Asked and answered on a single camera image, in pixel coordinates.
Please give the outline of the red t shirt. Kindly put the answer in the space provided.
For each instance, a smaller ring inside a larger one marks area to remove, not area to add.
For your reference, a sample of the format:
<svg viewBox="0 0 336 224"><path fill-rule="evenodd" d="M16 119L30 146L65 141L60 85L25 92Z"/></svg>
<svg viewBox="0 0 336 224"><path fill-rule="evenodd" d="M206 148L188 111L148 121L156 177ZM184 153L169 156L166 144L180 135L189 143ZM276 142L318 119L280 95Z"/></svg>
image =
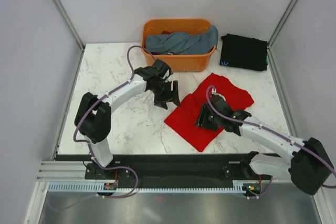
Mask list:
<svg viewBox="0 0 336 224"><path fill-rule="evenodd" d="M202 152L208 144L217 137L223 128L217 131L202 129L195 126L195 121L202 105L206 102L206 90L214 85L217 91L224 95L226 102L233 110L246 109L254 104L251 95L233 85L229 79L211 73L197 89L188 94L165 120L164 123L172 128L179 136L191 144L197 151Z"/></svg>

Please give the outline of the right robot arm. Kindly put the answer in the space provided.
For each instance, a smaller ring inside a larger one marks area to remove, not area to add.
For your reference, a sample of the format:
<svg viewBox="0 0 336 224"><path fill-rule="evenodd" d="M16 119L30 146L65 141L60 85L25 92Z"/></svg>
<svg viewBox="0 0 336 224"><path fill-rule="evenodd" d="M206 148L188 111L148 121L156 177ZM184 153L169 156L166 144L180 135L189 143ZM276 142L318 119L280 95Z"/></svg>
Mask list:
<svg viewBox="0 0 336 224"><path fill-rule="evenodd" d="M241 174L248 179L258 175L290 179L302 192L315 195L325 186L334 167L322 143L303 140L264 125L245 110L233 110L218 94L201 106L195 125L212 131L225 131L248 138L270 149L277 156L250 152L242 161Z"/></svg>

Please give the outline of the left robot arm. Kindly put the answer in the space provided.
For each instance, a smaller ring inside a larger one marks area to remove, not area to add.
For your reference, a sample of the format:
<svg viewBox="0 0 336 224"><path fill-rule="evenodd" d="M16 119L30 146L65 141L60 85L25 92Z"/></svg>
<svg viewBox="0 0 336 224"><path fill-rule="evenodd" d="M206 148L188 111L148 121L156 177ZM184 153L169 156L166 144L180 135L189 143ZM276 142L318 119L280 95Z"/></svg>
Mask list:
<svg viewBox="0 0 336 224"><path fill-rule="evenodd" d="M75 117L75 132L73 139L80 133L89 144L93 160L98 164L97 173L103 178L111 178L115 173L107 137L111 131L112 113L131 98L151 91L154 94L153 104L156 107L168 109L167 104L180 106L178 81L169 81L172 69L164 61L157 59L154 64L133 70L129 80L99 95L87 92L83 95Z"/></svg>

